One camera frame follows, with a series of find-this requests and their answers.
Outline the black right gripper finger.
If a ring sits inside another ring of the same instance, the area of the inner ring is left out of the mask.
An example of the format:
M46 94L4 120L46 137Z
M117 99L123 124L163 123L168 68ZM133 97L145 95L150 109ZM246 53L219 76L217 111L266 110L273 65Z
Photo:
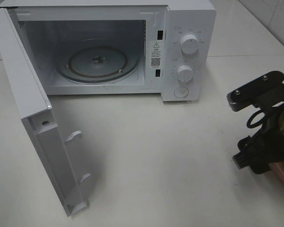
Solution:
M238 142L239 153L232 157L238 169L249 167L250 170L261 175L271 171L268 158L272 155L274 146L263 138L245 137Z

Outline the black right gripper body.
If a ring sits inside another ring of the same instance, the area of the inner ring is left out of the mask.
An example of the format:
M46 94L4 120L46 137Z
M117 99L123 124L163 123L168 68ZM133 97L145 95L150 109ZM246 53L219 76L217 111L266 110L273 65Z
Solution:
M277 86L255 98L255 104L263 112L262 126L256 138L273 143L268 163L284 161L284 86Z

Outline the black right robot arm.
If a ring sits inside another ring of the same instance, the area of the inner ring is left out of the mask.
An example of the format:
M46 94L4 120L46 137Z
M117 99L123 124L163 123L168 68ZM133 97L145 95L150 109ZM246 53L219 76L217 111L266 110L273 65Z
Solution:
M238 142L240 151L232 159L238 169L263 174L270 164L284 162L284 85L253 98L251 104L260 110L250 116L247 127L260 129Z

